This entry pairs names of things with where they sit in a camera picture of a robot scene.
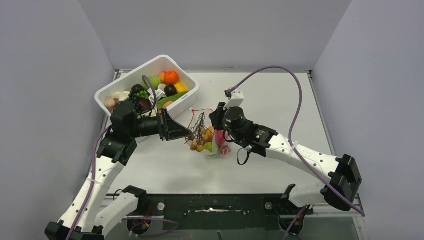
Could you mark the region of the lime green fruit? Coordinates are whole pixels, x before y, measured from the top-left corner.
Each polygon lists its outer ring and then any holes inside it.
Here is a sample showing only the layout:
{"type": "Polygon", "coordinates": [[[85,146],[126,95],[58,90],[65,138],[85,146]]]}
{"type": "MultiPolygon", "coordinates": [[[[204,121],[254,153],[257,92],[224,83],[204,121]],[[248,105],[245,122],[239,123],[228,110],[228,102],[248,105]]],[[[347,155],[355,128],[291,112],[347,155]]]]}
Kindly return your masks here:
{"type": "Polygon", "coordinates": [[[213,143],[213,142],[207,142],[207,143],[205,143],[204,145],[203,145],[203,149],[206,151],[209,151],[209,152],[211,152],[211,153],[214,153],[216,150],[215,150],[215,144],[213,143]]]}

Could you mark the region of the orange tangerine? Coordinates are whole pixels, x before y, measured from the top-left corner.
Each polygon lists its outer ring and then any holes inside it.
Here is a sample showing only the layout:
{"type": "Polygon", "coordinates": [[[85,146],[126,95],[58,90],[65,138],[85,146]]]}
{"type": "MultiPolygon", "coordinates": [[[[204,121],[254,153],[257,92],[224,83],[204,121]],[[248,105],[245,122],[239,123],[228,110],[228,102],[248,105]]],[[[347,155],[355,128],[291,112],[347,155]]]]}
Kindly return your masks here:
{"type": "Polygon", "coordinates": [[[174,85],[180,80],[179,75],[175,71],[166,71],[164,73],[164,81],[167,85],[174,85]]]}

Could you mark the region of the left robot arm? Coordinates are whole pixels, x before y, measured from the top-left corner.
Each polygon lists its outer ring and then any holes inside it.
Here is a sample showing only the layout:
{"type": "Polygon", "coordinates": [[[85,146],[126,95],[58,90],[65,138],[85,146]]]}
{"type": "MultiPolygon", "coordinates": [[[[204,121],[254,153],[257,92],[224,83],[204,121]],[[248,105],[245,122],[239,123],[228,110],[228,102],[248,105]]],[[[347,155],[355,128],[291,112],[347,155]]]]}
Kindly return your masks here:
{"type": "Polygon", "coordinates": [[[49,222],[44,233],[49,240],[103,240],[133,212],[148,210],[146,191],[126,187],[117,200],[101,210],[112,183],[137,148],[136,138],[158,135],[173,141],[192,135],[162,108],[155,116],[141,116],[136,106],[124,101],[114,107],[111,126],[96,140],[91,171],[68,210],[57,222],[49,222]]]}

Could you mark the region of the red apple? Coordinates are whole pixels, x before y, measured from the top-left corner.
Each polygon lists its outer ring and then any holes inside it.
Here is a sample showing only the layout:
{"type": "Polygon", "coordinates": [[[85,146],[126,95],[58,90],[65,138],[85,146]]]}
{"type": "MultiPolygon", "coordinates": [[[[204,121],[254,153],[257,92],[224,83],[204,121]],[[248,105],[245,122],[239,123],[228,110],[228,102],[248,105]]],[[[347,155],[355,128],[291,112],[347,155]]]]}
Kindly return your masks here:
{"type": "Polygon", "coordinates": [[[215,130],[214,142],[219,148],[222,148],[226,144],[226,140],[224,139],[224,136],[225,135],[223,130],[215,130]]]}

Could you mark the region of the dark grape bunch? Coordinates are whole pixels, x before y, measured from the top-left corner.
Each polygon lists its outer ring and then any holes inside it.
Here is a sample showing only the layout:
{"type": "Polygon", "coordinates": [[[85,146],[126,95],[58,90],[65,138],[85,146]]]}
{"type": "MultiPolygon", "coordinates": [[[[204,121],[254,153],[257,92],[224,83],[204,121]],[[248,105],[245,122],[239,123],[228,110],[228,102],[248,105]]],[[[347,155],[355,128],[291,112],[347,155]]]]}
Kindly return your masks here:
{"type": "Polygon", "coordinates": [[[140,113],[151,108],[149,95],[145,91],[138,93],[130,92],[129,101],[135,104],[135,109],[140,113]]]}

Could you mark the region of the dark purple mangosteen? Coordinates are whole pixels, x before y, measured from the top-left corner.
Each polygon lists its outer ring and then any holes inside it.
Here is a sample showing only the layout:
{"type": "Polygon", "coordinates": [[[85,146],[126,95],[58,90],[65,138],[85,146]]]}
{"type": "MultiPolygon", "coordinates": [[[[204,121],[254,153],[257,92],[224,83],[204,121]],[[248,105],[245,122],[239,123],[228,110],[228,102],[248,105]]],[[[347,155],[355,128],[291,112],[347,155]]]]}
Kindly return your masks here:
{"type": "Polygon", "coordinates": [[[135,85],[132,86],[130,92],[132,94],[139,94],[139,93],[143,92],[144,90],[145,89],[144,89],[144,87],[141,84],[135,84],[135,85]]]}

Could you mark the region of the white garlic bulb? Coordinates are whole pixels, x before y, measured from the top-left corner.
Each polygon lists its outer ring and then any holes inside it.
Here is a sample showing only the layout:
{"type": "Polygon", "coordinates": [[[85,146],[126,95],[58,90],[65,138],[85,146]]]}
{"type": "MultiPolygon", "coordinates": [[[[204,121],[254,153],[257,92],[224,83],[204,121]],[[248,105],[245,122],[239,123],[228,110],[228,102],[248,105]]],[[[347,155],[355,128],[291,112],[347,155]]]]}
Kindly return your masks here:
{"type": "Polygon", "coordinates": [[[105,99],[105,101],[104,101],[104,106],[105,106],[107,109],[113,108],[115,105],[116,105],[116,101],[115,101],[115,99],[114,99],[114,98],[111,98],[111,97],[109,97],[109,96],[108,96],[108,97],[105,99]]]}

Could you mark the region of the green cucumber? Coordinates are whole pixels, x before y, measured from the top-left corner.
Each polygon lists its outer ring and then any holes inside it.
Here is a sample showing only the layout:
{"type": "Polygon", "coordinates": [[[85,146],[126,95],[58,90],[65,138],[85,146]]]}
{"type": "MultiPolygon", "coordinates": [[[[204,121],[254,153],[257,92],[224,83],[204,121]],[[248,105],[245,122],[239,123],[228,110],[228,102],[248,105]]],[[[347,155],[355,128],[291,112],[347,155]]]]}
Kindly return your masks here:
{"type": "Polygon", "coordinates": [[[185,91],[185,92],[177,93],[177,94],[172,95],[172,96],[168,96],[168,97],[162,98],[161,100],[159,100],[157,102],[156,106],[157,106],[158,109],[164,108],[164,106],[168,102],[174,103],[175,101],[177,101],[178,99],[180,99],[181,97],[183,97],[184,95],[186,95],[187,93],[188,92],[185,91]]]}

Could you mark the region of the tan longan fruit bunch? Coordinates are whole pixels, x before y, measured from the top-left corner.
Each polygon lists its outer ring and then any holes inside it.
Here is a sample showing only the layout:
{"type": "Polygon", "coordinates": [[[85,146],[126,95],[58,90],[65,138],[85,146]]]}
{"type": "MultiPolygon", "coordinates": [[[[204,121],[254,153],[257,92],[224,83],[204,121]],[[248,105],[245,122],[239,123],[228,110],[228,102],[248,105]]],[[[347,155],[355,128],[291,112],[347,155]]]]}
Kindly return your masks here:
{"type": "Polygon", "coordinates": [[[215,129],[212,126],[206,125],[206,113],[204,110],[191,110],[192,116],[188,129],[193,132],[193,135],[185,138],[185,144],[194,152],[205,152],[212,154],[208,150],[204,150],[204,144],[214,142],[215,129]]]}

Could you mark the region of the peach fruit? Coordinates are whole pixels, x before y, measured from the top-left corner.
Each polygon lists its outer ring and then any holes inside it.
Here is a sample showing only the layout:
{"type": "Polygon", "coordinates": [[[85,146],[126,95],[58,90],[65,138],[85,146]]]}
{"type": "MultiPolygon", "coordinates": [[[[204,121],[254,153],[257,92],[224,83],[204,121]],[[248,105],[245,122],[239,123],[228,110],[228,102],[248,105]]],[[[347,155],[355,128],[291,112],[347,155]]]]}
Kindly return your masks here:
{"type": "Polygon", "coordinates": [[[167,108],[167,107],[169,107],[170,105],[172,105],[173,103],[174,103],[173,101],[166,102],[166,103],[163,105],[163,108],[167,108]]]}

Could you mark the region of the white plastic food bin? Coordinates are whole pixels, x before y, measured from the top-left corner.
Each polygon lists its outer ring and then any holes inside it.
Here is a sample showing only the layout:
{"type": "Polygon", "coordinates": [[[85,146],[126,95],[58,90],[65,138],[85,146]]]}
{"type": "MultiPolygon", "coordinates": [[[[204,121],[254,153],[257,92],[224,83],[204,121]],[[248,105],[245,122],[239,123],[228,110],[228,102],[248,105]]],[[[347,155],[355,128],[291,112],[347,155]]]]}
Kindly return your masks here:
{"type": "Polygon", "coordinates": [[[111,113],[105,106],[107,97],[111,97],[116,92],[129,91],[131,87],[138,84],[142,80],[142,76],[157,76],[161,72],[175,71],[180,82],[188,89],[188,93],[171,104],[167,110],[172,118],[176,118],[185,110],[190,108],[196,100],[197,91],[200,89],[199,82],[184,71],[171,57],[168,55],[159,55],[141,66],[131,70],[127,75],[121,76],[115,81],[98,90],[94,99],[105,114],[110,117],[111,113]]]}

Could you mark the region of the red grape bunch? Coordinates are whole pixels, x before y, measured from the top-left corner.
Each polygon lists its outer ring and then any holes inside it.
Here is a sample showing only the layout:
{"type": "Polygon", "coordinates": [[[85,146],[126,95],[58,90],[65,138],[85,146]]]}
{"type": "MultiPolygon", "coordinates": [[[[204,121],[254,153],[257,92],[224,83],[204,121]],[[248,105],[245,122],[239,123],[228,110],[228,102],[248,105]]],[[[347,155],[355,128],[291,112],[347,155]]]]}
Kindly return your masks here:
{"type": "Polygon", "coordinates": [[[223,145],[220,149],[219,149],[219,155],[220,156],[226,156],[231,152],[231,147],[229,145],[223,145]]]}

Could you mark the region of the clear zip top bag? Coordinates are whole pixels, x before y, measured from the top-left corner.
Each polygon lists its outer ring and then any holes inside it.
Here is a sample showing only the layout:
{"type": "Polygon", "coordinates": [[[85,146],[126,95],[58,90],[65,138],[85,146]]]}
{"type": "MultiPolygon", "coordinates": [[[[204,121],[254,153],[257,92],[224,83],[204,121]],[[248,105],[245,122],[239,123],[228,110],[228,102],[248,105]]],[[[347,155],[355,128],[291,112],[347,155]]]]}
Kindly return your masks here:
{"type": "MultiPolygon", "coordinates": [[[[212,113],[213,112],[213,110],[212,109],[210,109],[210,108],[205,108],[205,109],[193,109],[192,107],[190,107],[189,108],[189,110],[191,111],[191,110],[201,110],[201,111],[205,111],[205,115],[206,115],[206,120],[205,120],[205,124],[208,126],[208,127],[212,127],[212,123],[211,123],[211,121],[210,121],[210,119],[208,118],[208,113],[212,113]]],[[[212,154],[206,154],[204,151],[203,152],[201,152],[201,153],[203,153],[205,156],[207,156],[208,158],[220,158],[220,157],[224,157],[224,156],[221,156],[220,154],[219,154],[219,151],[220,151],[220,148],[215,144],[215,152],[213,152],[212,154]]]]}

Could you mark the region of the dark purple plum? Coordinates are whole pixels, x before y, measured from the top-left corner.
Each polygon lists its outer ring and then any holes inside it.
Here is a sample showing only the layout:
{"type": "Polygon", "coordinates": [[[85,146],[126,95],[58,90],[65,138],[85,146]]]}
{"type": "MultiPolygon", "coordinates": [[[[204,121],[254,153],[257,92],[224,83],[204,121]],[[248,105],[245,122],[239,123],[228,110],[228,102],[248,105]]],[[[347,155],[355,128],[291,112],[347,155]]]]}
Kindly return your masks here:
{"type": "Polygon", "coordinates": [[[176,95],[178,93],[178,90],[173,84],[169,84],[164,88],[164,92],[167,97],[171,97],[176,95]]]}

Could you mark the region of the yellow lemon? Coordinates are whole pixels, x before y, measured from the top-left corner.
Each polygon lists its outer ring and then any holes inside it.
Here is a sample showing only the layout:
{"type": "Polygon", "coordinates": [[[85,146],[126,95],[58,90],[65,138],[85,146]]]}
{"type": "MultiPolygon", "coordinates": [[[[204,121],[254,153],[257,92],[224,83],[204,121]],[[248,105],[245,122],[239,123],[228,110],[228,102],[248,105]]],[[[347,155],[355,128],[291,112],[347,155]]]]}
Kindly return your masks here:
{"type": "Polygon", "coordinates": [[[174,87],[175,87],[175,89],[176,89],[176,91],[177,91],[178,94],[189,91],[188,88],[184,84],[182,84],[181,82],[175,83],[174,84],[174,87]]]}

